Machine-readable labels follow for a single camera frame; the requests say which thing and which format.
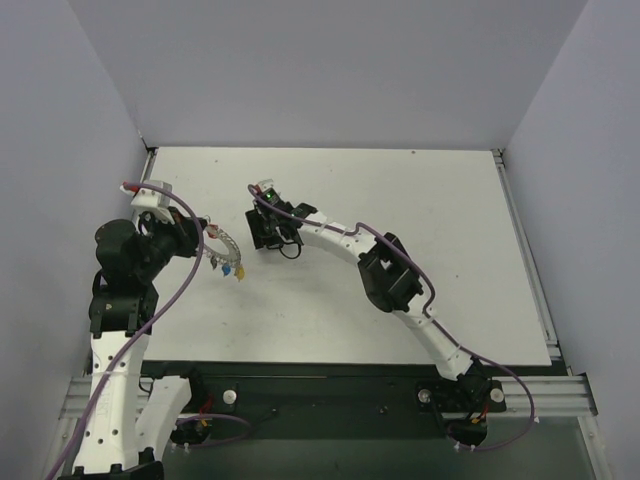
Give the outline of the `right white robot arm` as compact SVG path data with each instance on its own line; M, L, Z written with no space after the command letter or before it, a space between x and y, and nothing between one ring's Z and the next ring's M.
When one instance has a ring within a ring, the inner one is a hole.
M465 411L473 424L506 409L501 386L484 368L488 361L462 346L436 319L435 287L397 236L363 223L348 229L309 204L283 201L272 189L255 195L245 217L257 250L314 247L357 269L369 302L396 316L433 361L445 393L440 399L431 387L432 405L447 413Z

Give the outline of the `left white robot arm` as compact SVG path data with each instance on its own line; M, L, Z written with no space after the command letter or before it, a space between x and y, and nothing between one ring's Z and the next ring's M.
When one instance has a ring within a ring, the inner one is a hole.
M140 227L116 219L96 231L90 398L61 455L72 463L71 479L163 478L162 456L181 410L204 402L200 381L168 376L138 405L143 357L163 312L153 281L172 258L200 260L203 253L206 220L167 212L168 222L146 211Z

